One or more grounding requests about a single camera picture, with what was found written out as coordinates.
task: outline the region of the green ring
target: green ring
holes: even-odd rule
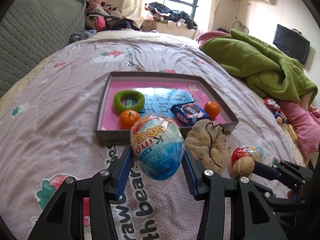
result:
[[[122,98],[134,98],[137,100],[137,103],[132,107],[125,107],[121,103]],[[119,114],[121,114],[125,110],[140,112],[144,107],[144,95],[135,90],[122,90],[116,93],[115,97],[113,98],[113,106]]]

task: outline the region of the television screen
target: television screen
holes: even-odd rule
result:
[[[309,52],[310,41],[299,33],[278,24],[273,44],[290,57],[305,64]]]

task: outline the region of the white blanket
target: white blanket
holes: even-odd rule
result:
[[[256,145],[264,163],[273,157],[303,165],[295,145],[262,100],[211,58],[173,36],[158,33],[103,32],[71,44],[18,92],[0,117],[0,214],[18,240],[25,240],[42,209],[67,176],[92,177],[108,167],[124,147],[100,146],[93,125],[99,98],[111,71],[154,71],[203,77],[239,119],[227,136],[231,149]],[[228,177],[228,170],[223,171]],[[279,182],[250,179],[285,197]],[[87,201],[86,237],[90,238]],[[119,239],[196,239],[203,202],[189,194],[183,170],[166,185],[154,185],[136,168],[123,196],[113,203]],[[230,234],[226,203],[225,238]]]

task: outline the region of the beige curtain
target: beige curtain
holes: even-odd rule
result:
[[[124,0],[122,14],[125,18],[135,21],[138,27],[143,22],[142,10],[144,10],[144,0]]]
[[[213,28],[214,12],[220,0],[198,0],[198,8],[196,9],[195,22],[198,24],[198,30],[195,38],[199,34],[211,31]]]

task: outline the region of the blue snack package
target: blue snack package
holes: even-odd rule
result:
[[[170,110],[183,126],[193,126],[201,119],[210,119],[209,115],[194,102],[173,105]]]

